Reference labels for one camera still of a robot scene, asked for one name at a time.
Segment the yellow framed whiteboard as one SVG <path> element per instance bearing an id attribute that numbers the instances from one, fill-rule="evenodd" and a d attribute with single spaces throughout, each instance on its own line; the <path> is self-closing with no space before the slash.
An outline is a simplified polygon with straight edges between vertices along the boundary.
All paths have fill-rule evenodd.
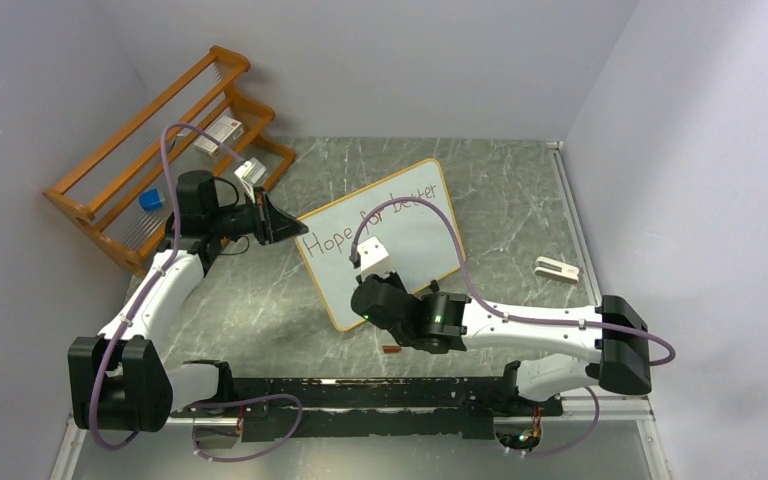
<path id="1" fill-rule="evenodd" d="M 361 234 L 361 241 L 378 238 L 411 293 L 460 269 L 448 229 L 431 209 L 421 204 L 410 201 L 388 205 L 366 226 L 358 228 L 372 208 L 403 197 L 431 202 L 453 227 L 457 226 L 442 166 L 434 158 L 424 159 L 301 217 L 308 232 L 297 237 L 295 243 L 332 324 L 339 331 L 364 322 L 350 308 L 359 274 L 349 259 L 356 233 Z"/>

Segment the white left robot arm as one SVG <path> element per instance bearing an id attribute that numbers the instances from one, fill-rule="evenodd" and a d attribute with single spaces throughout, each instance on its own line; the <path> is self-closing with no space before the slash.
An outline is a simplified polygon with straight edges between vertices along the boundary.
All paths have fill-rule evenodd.
<path id="1" fill-rule="evenodd" d="M 307 233 L 256 187 L 250 198 L 222 206 L 217 177 L 207 170 L 181 174 L 179 207 L 169 218 L 151 269 L 120 313 L 97 335 L 78 337 L 67 353 L 76 425 L 85 430 L 156 432 L 170 414 L 199 404 L 221 416 L 233 409 L 237 388 L 230 366 L 189 360 L 168 369 L 160 352 L 173 321 L 220 256 L 225 240 L 252 236 L 269 245 Z"/>

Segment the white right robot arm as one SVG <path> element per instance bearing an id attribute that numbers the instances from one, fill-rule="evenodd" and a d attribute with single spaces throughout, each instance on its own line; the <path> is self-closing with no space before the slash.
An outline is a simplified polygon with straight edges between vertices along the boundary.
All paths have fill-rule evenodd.
<path id="1" fill-rule="evenodd" d="M 371 275 L 355 289 L 350 305 L 404 348 L 430 354 L 492 347 L 543 352 L 543 358 L 523 362 L 499 389 L 502 406 L 513 414 L 593 385 L 631 396 L 652 390 L 648 327 L 620 296 L 575 308 L 482 305 L 442 291 L 417 297 L 392 277 Z"/>

